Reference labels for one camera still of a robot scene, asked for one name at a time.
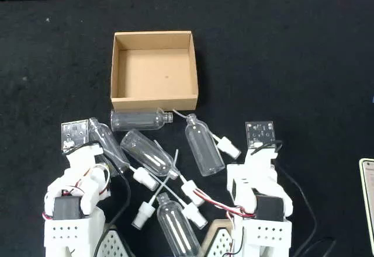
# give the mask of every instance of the bottle cap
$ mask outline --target bottle cap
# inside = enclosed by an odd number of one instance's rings
[[[146,171],[145,168],[142,167],[136,169],[133,178],[152,191],[155,191],[158,186],[158,182],[152,178],[152,176],[148,173],[148,171]]]
[[[141,230],[146,221],[153,215],[154,211],[155,208],[152,205],[142,202],[141,206],[139,207],[138,214],[132,222],[132,226],[138,230]]]
[[[227,137],[222,137],[217,144],[217,148],[226,154],[229,154],[233,159],[237,159],[241,154],[240,150],[233,146]]]
[[[181,189],[196,206],[201,206],[203,204],[204,200],[193,192],[195,189],[197,189],[193,180],[188,180],[182,185]]]
[[[161,193],[156,197],[158,204],[162,205],[163,203],[166,203],[170,201],[169,196],[167,193]]]
[[[193,203],[189,203],[182,212],[183,215],[194,222],[200,230],[208,223]]]
[[[172,112],[165,112],[164,113],[164,121],[165,121],[165,123],[172,123],[173,122],[173,113]]]

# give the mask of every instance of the electronic equipment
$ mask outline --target electronic equipment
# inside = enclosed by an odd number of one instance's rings
[[[374,255],[374,159],[361,159],[359,165],[366,218],[368,219],[370,244]]]

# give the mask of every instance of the black cable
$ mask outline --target black cable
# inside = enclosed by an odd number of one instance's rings
[[[94,144],[99,144],[101,146],[101,143],[98,140],[93,140],[93,141],[89,141],[87,143],[75,146],[75,147],[69,149],[68,151],[63,152],[63,155],[64,156],[70,155],[70,154],[74,153],[76,150],[79,150],[80,148],[83,148],[83,147],[86,147],[86,146],[91,146],[91,145],[94,145]]]
[[[244,227],[243,227],[243,234],[241,235],[241,244],[240,244],[239,250],[235,253],[226,252],[222,255],[222,257],[225,257],[226,255],[236,255],[236,254],[238,254],[241,251],[241,249],[243,248],[243,243],[244,243]]]
[[[328,254],[330,254],[330,252],[333,250],[333,248],[335,247],[335,244],[337,243],[336,239],[335,238],[322,238],[314,243],[312,243],[307,249],[305,249],[305,251],[300,255],[300,257],[305,257],[307,256],[307,254],[312,250],[314,249],[317,245],[325,242],[325,241],[331,241],[331,244],[330,246],[327,248],[325,254],[323,255],[323,257],[327,257]]]
[[[113,165],[113,167],[117,170],[118,174],[122,177],[122,179],[123,179],[123,181],[126,185],[127,197],[126,197],[126,201],[125,201],[124,205],[122,206],[122,208],[112,218],[112,220],[106,226],[106,228],[105,228],[104,232],[102,233],[101,237],[99,238],[98,244],[96,245],[96,248],[95,248],[95,253],[93,254],[93,257],[97,257],[97,255],[99,253],[99,249],[100,249],[100,244],[105,239],[105,237],[108,234],[111,226],[114,225],[114,223],[118,220],[118,218],[122,215],[122,213],[128,208],[128,206],[130,204],[130,199],[131,199],[131,189],[130,189],[129,181],[127,181],[126,177],[124,177],[124,174],[119,170],[119,168],[115,165],[115,163],[113,162],[113,160],[109,156],[107,156],[104,153],[104,157]]]
[[[256,154],[257,152],[259,152],[260,150],[266,148],[266,147],[269,147],[273,144],[279,144],[278,147],[275,148],[275,152],[278,153],[278,151],[282,148],[283,146],[283,141],[282,140],[273,140],[273,141],[269,141],[267,143],[264,143],[262,144],[260,147],[256,148],[252,153],[251,153],[251,156]]]
[[[300,255],[300,253],[305,249],[305,247],[308,245],[308,243],[312,240],[312,238],[314,237],[316,231],[317,231],[317,219],[316,219],[316,215],[314,214],[314,211],[308,201],[308,199],[306,198],[304,192],[303,192],[303,189],[300,187],[300,185],[283,169],[281,168],[279,165],[276,166],[287,178],[288,180],[290,180],[299,190],[300,194],[302,195],[303,199],[304,199],[304,202],[310,212],[310,215],[313,219],[313,230],[311,231],[309,237],[301,244],[301,246],[299,246],[299,248],[295,251],[295,253],[293,254],[293,257],[298,257]]]

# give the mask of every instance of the cable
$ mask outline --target cable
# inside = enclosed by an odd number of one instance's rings
[[[216,206],[219,209],[224,209],[224,210],[226,210],[226,211],[228,211],[230,213],[236,214],[236,215],[238,215],[240,217],[246,217],[246,218],[248,218],[248,217],[254,217],[255,216],[255,214],[248,214],[248,213],[238,212],[237,211],[238,207],[230,207],[230,206],[226,206],[223,203],[217,202],[216,200],[213,200],[210,196],[208,196],[206,193],[204,193],[200,189],[195,189],[193,192],[198,197],[202,198],[203,200],[207,201],[210,204],[213,204],[214,206]]]
[[[304,192],[303,192],[303,189],[300,187],[300,185],[283,169],[281,168],[279,165],[276,166],[281,172],[283,172],[283,174],[288,178],[288,180],[290,180],[299,190],[300,194],[302,195],[303,199],[304,199],[304,202],[310,212],[310,215],[313,219],[313,230],[311,231],[309,237],[301,244],[301,246],[299,246],[299,248],[295,251],[295,253],[293,254],[293,257],[298,257],[300,255],[300,253],[305,249],[305,247],[308,245],[308,243],[312,240],[312,238],[314,237],[316,231],[317,231],[317,219],[316,219],[316,215],[314,214],[314,211],[308,201],[308,199],[306,198]]]
[[[305,251],[300,255],[300,257],[305,257],[307,256],[307,254],[312,250],[314,249],[317,245],[325,242],[325,241],[331,241],[331,244],[330,246],[327,248],[327,250],[325,251],[325,254],[323,255],[323,257],[327,257],[328,254],[330,254],[330,252],[334,249],[337,241],[335,238],[322,238],[316,242],[314,242],[313,244],[311,244],[307,249],[305,249]]]
[[[235,253],[231,253],[231,252],[226,252],[222,255],[222,257],[225,257],[226,255],[236,255],[238,254],[240,251],[241,251],[241,248],[243,247],[243,243],[244,243],[244,227],[243,227],[243,233],[241,235],[241,243],[240,243],[240,247],[239,247],[239,250]]]
[[[108,184],[109,184],[109,180],[110,180],[110,171],[109,171],[109,168],[107,166],[104,166],[102,164],[95,164],[92,168],[94,169],[94,168],[98,168],[98,167],[104,168],[106,170],[106,172],[108,173],[108,177],[106,178],[106,181],[105,181],[105,186],[102,189],[102,191],[99,192],[99,195],[101,195],[108,188]]]
[[[162,181],[161,180],[159,180],[159,178],[157,177],[157,176],[155,176],[153,173],[150,173],[150,175],[158,182],[158,183],[160,183],[160,184],[162,184]],[[178,197],[178,195],[176,194],[176,193],[174,193],[173,192],[173,190],[172,189],[170,189],[169,187],[168,187],[168,185],[164,185],[164,188],[167,190],[167,191],[169,191],[170,192],[170,194],[172,194],[173,195],[173,197],[174,198],[176,198],[180,203],[181,203],[181,205],[183,206],[183,207],[186,207],[187,206],[187,204],[180,198],[180,197]]]
[[[122,215],[122,213],[128,208],[128,206],[130,204],[130,199],[131,199],[131,188],[130,188],[130,185],[129,185],[129,181],[127,181],[126,177],[124,177],[123,173],[114,164],[113,160],[110,157],[108,157],[106,154],[104,154],[104,157],[113,165],[113,167],[117,170],[118,174],[122,177],[122,179],[124,181],[124,184],[126,185],[127,197],[126,197],[126,201],[125,201],[124,205],[122,206],[122,208],[112,218],[112,220],[106,226],[106,229],[102,233],[101,237],[99,238],[98,244],[96,245],[96,248],[95,248],[95,253],[93,254],[93,257],[97,257],[102,241],[105,239],[105,237],[108,234],[111,226],[118,220],[118,218]]]
[[[88,141],[87,143],[75,146],[75,147],[69,149],[68,151],[63,152],[63,155],[64,156],[70,155],[70,154],[74,153],[76,150],[79,150],[80,148],[83,148],[83,147],[86,147],[86,146],[91,146],[91,145],[94,145],[94,144],[99,144],[101,146],[101,144],[98,140]]]
[[[187,116],[186,116],[186,115],[183,115],[182,113],[176,111],[175,109],[173,109],[173,112],[174,112],[175,114],[177,114],[178,116],[187,119]]]
[[[270,142],[267,142],[267,143],[264,143],[262,144],[260,147],[257,147],[252,153],[251,153],[251,156],[253,156],[254,154],[256,154],[257,152],[259,152],[260,150],[266,148],[266,147],[269,147],[273,144],[279,144],[278,147],[275,148],[275,152],[278,153],[278,151],[282,148],[283,146],[283,141],[282,140],[273,140],[273,141],[270,141]]]
[[[47,215],[44,211],[41,213],[44,220],[53,220],[52,216]]]

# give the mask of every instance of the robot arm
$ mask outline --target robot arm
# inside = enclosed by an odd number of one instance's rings
[[[227,190],[234,204],[255,213],[254,218],[234,216],[232,252],[238,252],[237,257],[288,257],[292,223],[286,218],[292,214],[293,204],[277,183],[271,163],[278,156],[276,148],[256,149],[265,143],[258,136],[275,138],[271,122],[259,123],[255,125],[257,137],[249,136],[247,131],[249,147],[244,164],[227,165]]]
[[[110,196],[109,170],[96,164],[99,146],[82,147],[70,155],[70,168],[48,186],[44,197],[44,246],[46,257],[92,257],[103,231],[105,216],[96,207]]]

